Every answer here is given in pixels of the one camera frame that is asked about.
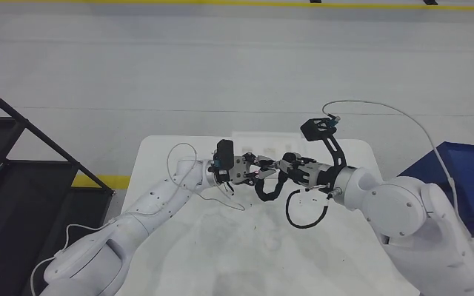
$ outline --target electrical wire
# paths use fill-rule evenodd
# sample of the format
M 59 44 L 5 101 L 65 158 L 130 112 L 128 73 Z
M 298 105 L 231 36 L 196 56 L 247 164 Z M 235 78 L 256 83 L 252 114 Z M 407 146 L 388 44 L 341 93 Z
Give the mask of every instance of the electrical wire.
M 288 198 L 287 198 L 287 204 L 285 206 L 285 215 L 287 216 L 287 220 L 288 222 L 291 224 L 291 226 L 295 227 L 295 228 L 298 228 L 298 229 L 308 229 L 308 228 L 311 228 L 311 227 L 314 227 L 316 225 L 319 224 L 319 222 L 321 222 L 324 217 L 326 217 L 326 214 L 327 214 L 327 209 L 329 208 L 329 199 L 332 198 L 332 195 L 328 195 L 326 200 L 327 200 L 327 203 L 326 205 L 323 207 L 323 212 L 321 213 L 321 215 L 319 216 L 318 220 L 310 223 L 310 224 L 307 224 L 307 225 L 298 225 L 296 223 L 294 223 L 291 218 L 290 218 L 290 201 L 291 201 L 291 198 L 295 195 L 295 194 L 298 194 L 298 193 L 301 193 L 301 190 L 300 189 L 297 189 L 293 192 L 290 193 L 290 195 L 288 195 Z
M 451 177 L 451 174 L 450 172 L 447 170 L 446 168 L 446 165 L 444 164 L 444 161 L 443 159 L 441 158 L 441 156 L 439 155 L 439 152 L 438 152 L 438 149 L 436 148 L 436 145 L 435 143 L 433 142 L 433 139 L 431 138 L 431 135 L 428 133 L 428 131 L 424 128 L 424 126 L 418 122 L 416 119 L 414 119 L 411 115 L 408 115 L 407 113 L 401 111 L 400 109 L 398 108 L 395 108 L 393 106 L 390 106 L 389 104 L 384 104 L 384 103 L 378 103 L 378 102 L 375 102 L 375 101 L 366 101 L 366 100 L 336 100 L 336 101 L 331 101 L 331 102 L 328 102 L 326 103 L 322 108 L 321 108 L 321 111 L 325 114 L 325 115 L 329 115 L 329 113 L 327 113 L 325 111 L 325 108 L 331 104 L 335 104 L 335 103 L 363 103 L 363 104 L 374 104 L 374 105 L 380 105 L 380 106 L 385 106 L 387 108 L 390 108 L 392 110 L 395 110 L 397 112 L 400 112 L 401 114 L 407 116 L 409 119 L 411 119 L 412 121 L 414 121 L 424 132 L 424 134 L 428 137 L 428 140 L 430 140 L 430 144 L 431 144 L 431 147 L 433 148 L 433 151 L 434 153 L 436 154 L 436 157 L 441 165 L 441 167 L 443 168 L 443 171 L 444 171 L 444 174 L 446 175 L 446 178 L 447 178 L 447 182 L 448 184 L 451 186 L 451 190 L 453 191 L 453 200 L 454 200 L 454 210 L 455 210 L 455 213 L 456 213 L 456 216 L 458 217 L 458 219 L 460 221 L 462 221 L 461 217 L 459 216 L 459 209 L 458 209 L 458 193 L 456 191 L 456 187 L 455 187 L 455 182 L 454 182 L 454 179 Z
M 110 224 L 112 224 L 112 223 L 115 222 L 115 221 L 116 221 L 115 219 L 111 219 L 111 220 L 109 220 L 106 224 L 100 226 L 99 228 L 92 228 L 92 227 L 84 226 L 84 225 L 81 225 L 81 224 L 69 224 L 69 225 L 67 225 L 67 226 L 66 226 L 66 243 L 64 244 L 64 247 L 63 247 L 62 249 L 60 249 L 57 253 L 55 253 L 54 256 L 52 256 L 51 258 L 44 259 L 42 262 L 36 264 L 35 268 L 34 268 L 33 271 L 31 272 L 31 276 L 30 276 L 31 295 L 32 295 L 32 296 L 36 296 L 35 287 L 34 287 L 34 284 L 33 284 L 33 278 L 35 277 L 35 272 L 36 272 L 36 270 L 37 270 L 43 263 L 46 263 L 46 262 L 51 261 L 51 260 L 54 260 L 56 257 L 58 257 L 58 255 L 60 255 L 62 252 L 64 252 L 64 251 L 67 249 L 67 245 L 69 244 L 69 228 L 70 228 L 71 226 L 81 227 L 81 228 L 85 228 L 85 229 L 89 229 L 89 230 L 93 230 L 93 231 L 99 231 L 99 230 L 102 230 L 102 229 L 104 229 L 105 227 L 109 226 Z
M 171 175 L 171 171 L 170 171 L 170 156 L 171 156 L 171 153 L 174 151 L 174 149 L 176 149 L 176 147 L 179 147 L 179 146 L 181 146 L 181 145 L 185 145 L 185 146 L 191 147 L 191 149 L 192 149 L 193 152 L 194 152 L 194 163 L 193 163 L 193 165 L 190 167 L 190 169 L 186 172 L 186 174 L 184 174 L 184 177 L 181 179 L 181 181 L 180 181 L 179 183 L 176 183 L 175 178 Z M 194 169 L 194 167 L 196 166 L 196 164 L 199 163 L 199 162 L 200 162 L 200 161 L 198 160 L 198 153 L 197 153 L 197 151 L 196 151 L 196 148 L 194 148 L 193 145 L 191 145 L 191 144 L 189 144 L 189 143 L 181 142 L 181 143 L 178 143 L 178 144 L 176 144 L 175 146 L 173 146 L 173 148 L 171 148 L 171 150 L 168 152 L 168 156 L 166 157 L 166 169 L 167 169 L 168 177 L 170 178 L 171 182 L 173 182 L 173 183 L 176 185 L 176 190 L 175 190 L 175 192 L 171 195 L 171 198 L 173 198 L 173 197 L 175 196 L 175 194 L 176 194 L 176 193 L 178 192 L 178 190 L 181 188 L 181 185 L 183 184 L 184 179 L 186 179 L 186 177 L 191 173 L 191 171 Z M 236 203 L 236 202 L 234 202 L 234 201 L 233 201 L 233 203 L 238 204 L 238 205 L 240 206 L 240 208 L 235 207 L 235 206 L 231 206 L 231 205 L 229 205 L 229 204 L 226 204 L 226 203 L 224 203 L 224 202 L 222 202 L 222 201 L 220 201 L 219 199 L 216 199 L 216 198 L 205 198 L 205 197 L 202 196 L 201 194 L 195 192 L 197 186 L 198 186 L 198 184 L 196 184 L 192 190 L 189 190 L 189 189 L 188 189 L 188 190 L 191 192 L 191 194 L 196 194 L 196 195 L 198 195 L 200 198 L 202 198 L 202 199 L 205 200 L 205 201 L 217 201 L 217 202 L 219 202 L 220 204 L 223 204 L 224 206 L 227 206 L 227 207 L 229 207 L 229 208 L 231 208 L 231 209 L 236 209 L 236 210 L 238 210 L 238 211 L 244 211 L 244 210 L 245 210 L 245 207 L 244 207 L 244 206 L 242 206 L 241 204 Z M 222 191 L 222 189 L 221 189 L 219 186 L 217 186 L 217 188 L 219 189 L 220 192 L 222 192 L 222 194 L 224 194 L 224 196 L 225 196 L 226 198 L 228 198 L 228 199 L 230 200 L 230 197 L 227 196 L 227 195 L 225 194 L 225 192 Z M 153 215 L 158 214 L 161 210 L 163 210 L 163 209 L 159 209 L 158 211 L 152 212 L 152 213 L 129 212 L 129 214 L 131 214 L 131 215 L 142 215 L 142 216 L 153 216 Z

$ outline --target black metal rack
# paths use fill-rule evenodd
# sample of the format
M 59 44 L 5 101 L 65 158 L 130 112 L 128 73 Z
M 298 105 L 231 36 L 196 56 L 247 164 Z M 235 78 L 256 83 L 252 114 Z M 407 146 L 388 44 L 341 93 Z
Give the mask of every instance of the black metal rack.
M 114 191 L 2 99 L 0 108 L 10 116 L 0 118 L 0 291 L 2 295 L 27 296 L 31 295 L 31 271 L 63 247 L 66 226 L 101 226 Z M 8 159 L 25 130 L 65 161 Z M 72 187 L 79 171 L 100 187 Z M 71 228 L 70 242 L 88 233 Z M 41 276 L 46 266 L 36 273 L 37 292 L 46 286 Z

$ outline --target white cable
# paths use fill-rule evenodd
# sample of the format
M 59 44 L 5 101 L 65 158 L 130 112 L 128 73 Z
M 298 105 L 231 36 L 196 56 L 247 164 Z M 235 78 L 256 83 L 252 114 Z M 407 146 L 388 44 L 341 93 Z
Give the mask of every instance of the white cable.
M 455 186 L 455 183 L 454 183 L 454 179 L 451 177 L 451 174 L 450 172 L 447 170 L 446 168 L 446 165 L 444 164 L 443 162 L 443 159 L 441 158 L 441 156 L 439 155 L 439 152 L 438 152 L 438 149 L 436 148 L 436 145 L 435 143 L 433 142 L 433 139 L 431 138 L 431 135 L 428 133 L 428 131 L 423 127 L 423 125 L 421 123 L 419 123 L 416 119 L 414 119 L 412 116 L 406 114 L 405 112 L 401 111 L 400 109 L 398 108 L 395 108 L 395 107 L 392 107 L 388 104 L 384 104 L 384 103 L 378 103 L 378 102 L 374 102 L 374 101 L 365 101 L 365 100 L 337 100 L 337 101 L 331 101 L 329 103 L 326 103 L 323 107 L 322 107 L 322 112 L 325 114 L 325 115 L 328 115 L 328 113 L 324 110 L 327 106 L 331 105 L 331 104 L 334 104 L 334 103 L 364 103 L 364 104 L 374 104 L 374 105 L 381 105 L 381 106 L 385 106 L 387 108 L 390 108 L 390 109 L 393 109 L 395 111 L 398 111 L 400 112 L 401 114 L 407 116 L 409 119 L 413 120 L 422 130 L 423 132 L 425 133 L 425 135 L 428 137 L 428 140 L 430 140 L 430 144 L 431 144 L 431 147 L 433 148 L 433 151 L 434 153 L 436 154 L 436 157 L 441 165 L 441 167 L 443 168 L 443 171 L 444 171 L 444 174 L 446 175 L 446 178 L 447 178 L 447 182 L 448 184 L 451 186 L 451 190 L 453 191 L 453 200 L 454 200 L 454 210 L 455 210 L 455 213 L 456 213 L 456 216 L 458 216 L 458 219 L 460 221 L 462 221 L 461 217 L 459 216 L 459 210 L 458 210 L 458 193 L 456 192 L 456 186 Z
M 171 156 L 171 153 L 174 151 L 174 149 L 178 146 L 181 146 L 181 145 L 186 145 L 186 146 L 189 146 L 191 147 L 191 149 L 193 149 L 193 152 L 194 152 L 194 163 L 193 165 L 190 167 L 190 169 L 186 172 L 186 174 L 184 175 L 184 177 L 181 179 L 181 181 L 179 183 L 176 183 L 173 176 L 171 175 L 171 171 L 170 171 L 170 156 Z M 171 195 L 171 198 L 173 198 L 173 196 L 175 196 L 175 194 L 178 192 L 178 190 L 181 188 L 181 185 L 183 184 L 184 182 L 184 179 L 191 173 L 191 171 L 194 169 L 194 166 L 199 162 L 198 160 L 198 153 L 196 151 L 196 148 L 194 148 L 193 145 L 189 144 L 189 143 L 185 143 L 185 142 L 182 142 L 182 143 L 178 143 L 176 144 L 175 146 L 173 146 L 173 148 L 171 148 L 171 150 L 168 152 L 168 156 L 166 157 L 166 170 L 167 170 L 167 173 L 168 173 L 168 177 L 170 178 L 170 180 L 176 185 L 176 190 L 175 192 L 173 193 L 173 195 Z M 195 192 L 195 189 L 196 187 L 198 186 L 198 184 L 196 184 L 194 186 L 194 188 L 192 190 L 189 190 L 191 191 L 191 194 L 197 194 L 200 198 L 202 198 L 203 200 L 205 201 L 218 201 L 219 203 L 231 208 L 231 209 L 237 209 L 238 211 L 244 211 L 245 210 L 245 207 L 242 206 L 241 204 L 239 203 L 236 203 L 234 202 L 235 204 L 238 204 L 241 208 L 238 208 L 238 207 L 234 207 L 234 206 L 231 206 L 231 205 L 228 205 L 216 198 L 205 198 L 204 196 L 202 196 L 201 194 Z M 131 215 L 143 215 L 143 216 L 153 216 L 153 215 L 156 215 L 158 214 L 161 210 L 163 209 L 159 209 L 158 211 L 156 212 L 153 212 L 153 213 L 143 213 L 143 212 L 131 212 L 130 214 Z
M 51 260 L 54 260 L 59 254 L 61 254 L 62 252 L 65 251 L 65 249 L 67 248 L 67 245 L 69 244 L 69 228 L 71 226 L 76 226 L 76 227 L 81 227 L 81 228 L 85 228 L 85 229 L 89 229 L 89 230 L 93 230 L 93 231 L 99 231 L 99 230 L 102 230 L 104 229 L 105 227 L 109 226 L 110 224 L 112 224 L 113 222 L 115 222 L 115 219 L 111 219 L 109 220 L 106 224 L 100 226 L 99 228 L 92 228 L 92 227 L 88 227 L 88 226 L 84 226 L 84 225 L 81 225 L 81 224 L 69 224 L 68 226 L 66 226 L 66 243 L 64 244 L 64 247 L 62 249 L 60 249 L 57 253 L 54 254 L 54 256 L 52 256 L 51 258 L 48 258 L 48 259 L 44 259 L 42 262 L 38 263 L 35 268 L 33 269 L 33 271 L 31 272 L 31 276 L 30 276 L 30 290 L 31 290 L 31 295 L 32 296 L 36 296 L 36 292 L 35 292 L 35 287 L 33 286 L 33 278 L 35 276 L 35 272 L 36 270 L 40 267 L 40 265 L 42 265 L 43 263 L 46 263 L 48 261 L 51 261 Z
M 51 260 L 53 260 L 53 259 L 54 259 L 54 257 L 51 257 L 51 258 L 48 258 L 48 259 L 44 259 L 42 262 L 38 263 L 38 265 L 36 265 L 35 268 L 33 269 L 33 271 L 31 272 L 31 276 L 30 276 L 30 289 L 31 289 L 31 295 L 32 295 L 32 296 L 36 296 L 35 288 L 33 287 L 33 276 L 35 275 L 36 270 L 37 270 L 38 267 L 40 267 L 40 265 L 42 265 L 43 263 L 48 262 L 48 261 L 51 261 Z

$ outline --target floor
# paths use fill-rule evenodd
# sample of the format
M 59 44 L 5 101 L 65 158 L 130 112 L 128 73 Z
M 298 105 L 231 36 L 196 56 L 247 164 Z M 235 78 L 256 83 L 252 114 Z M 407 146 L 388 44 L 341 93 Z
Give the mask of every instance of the floor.
M 130 175 L 148 135 L 298 132 L 347 98 L 474 144 L 473 13 L 0 3 L 0 97 L 96 174 Z M 395 112 L 330 111 L 385 178 L 430 151 Z M 10 157 L 57 159 L 32 135 Z

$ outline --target black cable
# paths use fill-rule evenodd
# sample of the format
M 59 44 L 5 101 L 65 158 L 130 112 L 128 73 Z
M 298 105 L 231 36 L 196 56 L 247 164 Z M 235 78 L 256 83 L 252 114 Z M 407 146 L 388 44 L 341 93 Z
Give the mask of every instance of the black cable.
M 234 188 L 232 188 L 232 186 L 230 185 L 230 183 L 229 183 L 229 182 L 227 182 L 227 185 L 228 185 L 228 187 L 229 187 L 230 191 L 232 191 L 232 192 L 235 192 L 235 191 L 234 191 Z
M 308 229 L 308 228 L 311 228 L 311 227 L 314 227 L 316 225 L 318 225 L 319 222 L 321 222 L 324 217 L 326 216 L 326 213 L 327 213 L 327 208 L 329 208 L 329 206 L 324 206 L 323 208 L 323 212 L 321 213 L 321 215 L 319 216 L 318 220 L 312 222 L 311 224 L 307 224 L 307 225 L 298 225 L 298 224 L 295 224 L 293 223 L 293 221 L 291 221 L 291 218 L 290 218 L 290 213 L 288 212 L 288 208 L 290 207 L 290 201 L 291 201 L 291 197 L 293 197 L 295 194 L 297 193 L 300 193 L 301 190 L 298 189 L 298 190 L 295 190 L 293 192 L 290 193 L 290 195 L 288 195 L 288 199 L 287 199 L 287 206 L 286 206 L 286 214 L 287 214 L 287 220 L 288 222 L 290 222 L 291 226 L 295 227 L 295 228 L 298 228 L 298 229 Z M 327 196 L 327 200 L 331 199 L 332 198 L 332 195 L 328 195 Z

